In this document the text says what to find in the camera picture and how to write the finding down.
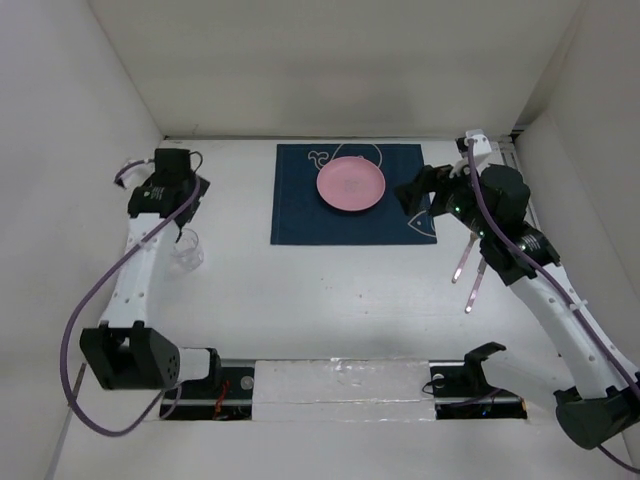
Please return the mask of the pink plastic plate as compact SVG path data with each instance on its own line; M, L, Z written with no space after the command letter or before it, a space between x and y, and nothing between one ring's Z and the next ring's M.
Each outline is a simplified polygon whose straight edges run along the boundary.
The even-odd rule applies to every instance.
M344 212L361 212L382 199L386 180L370 160L346 156L330 160L319 170L316 189L329 206Z

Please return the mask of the clear plastic cup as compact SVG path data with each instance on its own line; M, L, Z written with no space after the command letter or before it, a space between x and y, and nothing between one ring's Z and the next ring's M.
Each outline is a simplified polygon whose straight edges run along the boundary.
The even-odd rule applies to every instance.
M199 235L184 228L172 251L172 268L176 273L189 273L199 268L204 261L204 251Z

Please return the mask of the dark blue cloth placemat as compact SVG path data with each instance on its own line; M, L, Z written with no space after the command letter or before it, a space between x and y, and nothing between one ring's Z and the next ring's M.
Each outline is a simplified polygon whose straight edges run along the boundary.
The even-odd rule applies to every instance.
M385 193L361 212L340 211L325 202L316 179L328 162L363 157L381 169ZM271 243L287 246L430 245L437 242L430 201L425 197L414 216L404 214L393 189L424 166L418 144L343 143L277 146Z

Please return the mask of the silver knife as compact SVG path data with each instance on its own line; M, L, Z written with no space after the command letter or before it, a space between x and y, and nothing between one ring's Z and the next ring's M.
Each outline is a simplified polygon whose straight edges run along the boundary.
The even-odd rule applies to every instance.
M465 305L465 309L464 309L465 314L470 314L474 307L474 304L479 294L479 289L481 287L481 284L486 272L486 268L487 268L487 262L484 259L482 259L478 264L474 284Z

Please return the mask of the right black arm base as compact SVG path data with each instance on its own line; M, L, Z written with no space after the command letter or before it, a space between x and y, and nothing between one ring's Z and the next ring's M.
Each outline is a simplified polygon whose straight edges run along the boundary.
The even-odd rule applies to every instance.
M489 342L468 352L462 360L429 362L429 378L421 393L435 401L437 420L527 420L524 400L513 393L491 386L482 362L506 350Z

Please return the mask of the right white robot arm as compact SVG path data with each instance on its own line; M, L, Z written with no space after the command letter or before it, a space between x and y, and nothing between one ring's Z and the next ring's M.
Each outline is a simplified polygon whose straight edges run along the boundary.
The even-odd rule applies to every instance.
M402 210L450 214L480 240L483 261L539 322L568 372L544 371L489 342L465 354L456 380L471 395L518 394L554 413L579 447L593 450L639 422L639 369L613 345L573 290L560 257L525 212L530 189L515 169L490 165L478 176L423 167L394 189Z

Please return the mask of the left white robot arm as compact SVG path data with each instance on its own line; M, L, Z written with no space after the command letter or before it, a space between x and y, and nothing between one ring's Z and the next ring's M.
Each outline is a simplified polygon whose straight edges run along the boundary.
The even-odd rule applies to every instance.
M81 351L106 390L170 390L188 383L208 397L222 387L216 350L179 347L153 324L174 246L210 185L193 168L193 155L157 149L151 175L128 202L127 245L115 268L114 292L98 326L80 335Z

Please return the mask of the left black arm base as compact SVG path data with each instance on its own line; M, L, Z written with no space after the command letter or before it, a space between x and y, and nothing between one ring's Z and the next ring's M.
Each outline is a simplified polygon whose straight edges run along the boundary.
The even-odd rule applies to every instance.
M167 421L244 421L252 418L255 383L254 360L223 360L221 381L184 382L179 401L177 390L166 393L159 417Z

